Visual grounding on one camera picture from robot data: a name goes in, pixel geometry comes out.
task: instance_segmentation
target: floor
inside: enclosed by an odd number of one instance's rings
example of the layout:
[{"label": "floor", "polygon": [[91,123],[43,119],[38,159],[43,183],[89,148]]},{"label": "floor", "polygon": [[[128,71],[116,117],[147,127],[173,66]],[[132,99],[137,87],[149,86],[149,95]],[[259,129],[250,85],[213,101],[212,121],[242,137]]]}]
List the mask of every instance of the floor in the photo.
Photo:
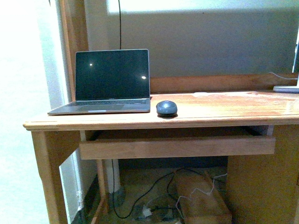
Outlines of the floor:
[{"label": "floor", "polygon": [[[224,167],[216,167],[216,168],[197,168],[193,169],[199,173],[204,173],[207,171],[211,177],[225,174],[226,168]],[[126,191],[126,197],[123,205],[119,208],[116,208],[116,211],[119,216],[125,217],[129,214],[132,209],[132,205],[134,201],[142,196],[145,192],[147,192],[153,186],[154,182],[158,180],[160,177],[173,172],[174,169],[172,168],[165,168],[165,169],[135,169],[135,170],[126,170],[122,171],[121,173],[121,184],[124,186]],[[190,172],[188,170],[180,170],[178,172]],[[166,215],[168,210],[156,210],[152,214],[152,216],[148,217],[147,219],[137,220],[138,216],[141,216],[141,213],[138,212],[138,208],[142,208],[144,205],[147,207],[154,209],[156,206],[159,208],[164,207],[172,207],[175,208],[175,201],[170,198],[167,194],[167,185],[171,181],[173,175],[167,175],[166,177],[162,178],[158,181],[152,190],[142,197],[137,203],[137,209],[134,209],[132,215],[126,219],[120,219],[116,216],[113,209],[110,209],[108,215],[104,216],[100,224],[179,224],[179,213],[177,210],[173,210],[174,218],[172,217],[172,210]],[[220,188],[221,195],[225,197],[225,177],[221,178],[221,182],[215,182],[216,188]],[[171,182],[169,186],[169,192],[174,193],[173,196],[177,198],[176,195],[176,187],[174,181]],[[162,221],[163,217],[168,217],[169,221]]]}]

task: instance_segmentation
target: lamp base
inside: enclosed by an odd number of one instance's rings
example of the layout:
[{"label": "lamp base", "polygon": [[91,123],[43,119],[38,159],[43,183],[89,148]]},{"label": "lamp base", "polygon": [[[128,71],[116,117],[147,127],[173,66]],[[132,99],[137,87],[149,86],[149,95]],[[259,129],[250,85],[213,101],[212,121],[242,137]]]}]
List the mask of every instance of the lamp base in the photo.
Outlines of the lamp base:
[{"label": "lamp base", "polygon": [[275,92],[299,93],[299,86],[274,86]]}]

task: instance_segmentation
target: white cable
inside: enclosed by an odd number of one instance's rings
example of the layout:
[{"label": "white cable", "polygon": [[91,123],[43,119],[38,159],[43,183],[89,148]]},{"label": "white cable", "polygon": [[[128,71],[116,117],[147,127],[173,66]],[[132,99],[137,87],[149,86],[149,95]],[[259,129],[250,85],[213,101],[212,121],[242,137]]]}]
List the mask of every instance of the white cable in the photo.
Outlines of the white cable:
[{"label": "white cable", "polygon": [[212,186],[212,189],[211,189],[209,192],[205,192],[205,191],[203,191],[203,190],[201,190],[201,189],[199,189],[199,188],[195,188],[195,189],[191,192],[191,194],[189,195],[189,197],[185,197],[185,196],[180,196],[180,197],[178,197],[178,201],[177,201],[177,203],[176,203],[176,208],[177,208],[177,210],[178,210],[178,212],[179,212],[181,218],[184,220],[181,211],[178,209],[178,203],[179,203],[179,200],[180,200],[181,198],[186,198],[186,199],[188,199],[190,202],[192,202],[191,197],[192,197],[192,194],[193,194],[196,190],[199,190],[200,192],[204,193],[205,195],[210,196],[210,195],[212,194],[213,190],[214,190],[215,179],[218,178],[218,177],[226,176],[226,175],[227,175],[227,173],[226,173],[226,174],[222,174],[222,175],[220,175],[220,176],[215,176],[215,177],[213,177],[213,186]]},{"label": "white cable", "polygon": [[279,75],[275,74],[274,72],[269,72],[269,73],[273,74],[273,75],[275,75],[275,76],[277,76],[279,78],[283,78],[283,79],[298,80],[298,78],[286,78],[286,77],[282,77],[282,76],[279,76]]}]

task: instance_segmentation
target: white wall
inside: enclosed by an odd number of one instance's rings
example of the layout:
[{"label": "white wall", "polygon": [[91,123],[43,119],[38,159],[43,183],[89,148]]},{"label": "white wall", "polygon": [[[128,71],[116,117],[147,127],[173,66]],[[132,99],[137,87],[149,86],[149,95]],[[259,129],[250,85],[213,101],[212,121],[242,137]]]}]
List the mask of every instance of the white wall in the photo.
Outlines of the white wall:
[{"label": "white wall", "polygon": [[33,1],[0,7],[0,222],[48,224],[30,132],[22,124],[50,101]]},{"label": "white wall", "polygon": [[[91,49],[118,49],[117,1],[109,10],[85,1]],[[149,49],[152,77],[292,71],[297,1],[121,0],[121,8],[122,48]]]}]

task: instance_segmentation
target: laptop trackpad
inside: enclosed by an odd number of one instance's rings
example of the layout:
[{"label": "laptop trackpad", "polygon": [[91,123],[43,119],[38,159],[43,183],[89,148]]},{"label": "laptop trackpad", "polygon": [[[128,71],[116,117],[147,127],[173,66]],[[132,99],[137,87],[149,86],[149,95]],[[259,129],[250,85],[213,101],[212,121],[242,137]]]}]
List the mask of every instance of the laptop trackpad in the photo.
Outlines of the laptop trackpad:
[{"label": "laptop trackpad", "polygon": [[121,108],[123,108],[123,105],[89,105],[82,106],[77,111],[114,111]]}]

